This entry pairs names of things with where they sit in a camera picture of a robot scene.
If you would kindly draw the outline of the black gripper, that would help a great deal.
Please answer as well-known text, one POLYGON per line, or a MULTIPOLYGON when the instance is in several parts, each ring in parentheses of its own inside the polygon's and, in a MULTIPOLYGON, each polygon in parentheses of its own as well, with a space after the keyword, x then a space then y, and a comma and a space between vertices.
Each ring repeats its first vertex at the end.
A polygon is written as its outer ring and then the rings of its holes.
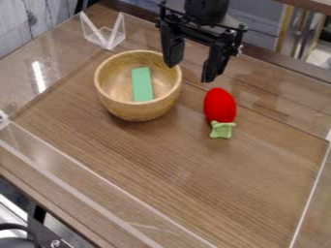
POLYGON ((212 82, 224 72, 229 57, 238 53, 248 31, 246 25, 228 15, 228 0, 184 0, 180 6, 161 0, 154 25, 169 68, 182 61, 185 39, 209 47, 201 81, 212 82))

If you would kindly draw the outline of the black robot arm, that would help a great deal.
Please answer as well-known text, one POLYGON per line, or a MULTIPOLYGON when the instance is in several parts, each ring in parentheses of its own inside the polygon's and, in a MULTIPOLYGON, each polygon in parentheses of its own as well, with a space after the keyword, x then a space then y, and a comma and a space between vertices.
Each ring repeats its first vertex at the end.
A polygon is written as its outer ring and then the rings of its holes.
POLYGON ((185 39, 209 48, 200 81, 212 82, 224 72, 229 58, 241 52, 241 40, 248 31, 246 25, 228 15, 228 0, 185 0, 182 10, 161 0, 154 26, 169 68, 184 60, 185 39))

